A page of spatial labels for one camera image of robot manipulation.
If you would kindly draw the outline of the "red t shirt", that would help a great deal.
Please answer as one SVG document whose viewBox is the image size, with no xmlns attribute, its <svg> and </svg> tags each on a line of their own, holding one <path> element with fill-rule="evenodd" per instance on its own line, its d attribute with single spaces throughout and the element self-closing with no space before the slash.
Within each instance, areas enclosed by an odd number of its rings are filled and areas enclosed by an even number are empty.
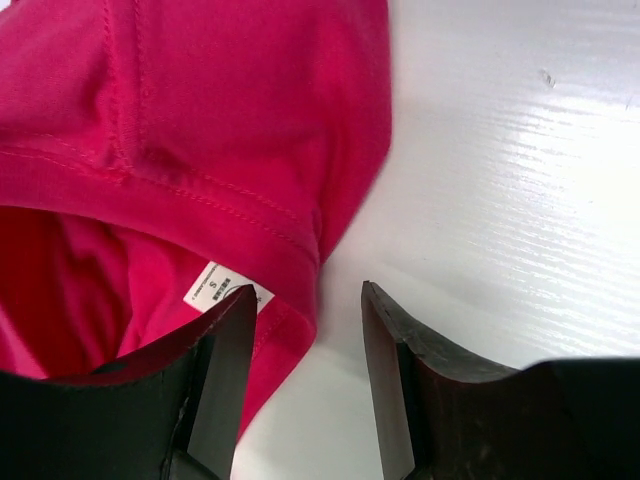
<svg viewBox="0 0 640 480">
<path fill-rule="evenodd" d="M 317 333 L 391 140 L 384 1 L 1 12 L 1 366 L 91 370 L 188 323 L 210 263 L 271 294 L 242 424 Z"/>
</svg>

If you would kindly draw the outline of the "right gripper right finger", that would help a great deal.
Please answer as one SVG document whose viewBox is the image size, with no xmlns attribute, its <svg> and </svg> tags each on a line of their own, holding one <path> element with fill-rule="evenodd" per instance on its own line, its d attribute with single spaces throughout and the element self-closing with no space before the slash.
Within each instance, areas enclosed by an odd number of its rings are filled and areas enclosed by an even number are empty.
<svg viewBox="0 0 640 480">
<path fill-rule="evenodd" d="M 387 479 L 635 479 L 639 362 L 574 358 L 522 370 L 361 292 L 364 346 Z"/>
</svg>

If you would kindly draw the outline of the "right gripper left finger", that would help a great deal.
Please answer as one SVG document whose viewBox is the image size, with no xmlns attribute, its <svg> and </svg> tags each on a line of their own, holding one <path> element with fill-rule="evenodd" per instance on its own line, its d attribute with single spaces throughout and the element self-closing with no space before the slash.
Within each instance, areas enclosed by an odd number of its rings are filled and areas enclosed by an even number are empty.
<svg viewBox="0 0 640 480">
<path fill-rule="evenodd" d="M 226 479 L 257 297 L 241 286 L 197 319 L 91 373 L 1 376 L 5 479 Z"/>
</svg>

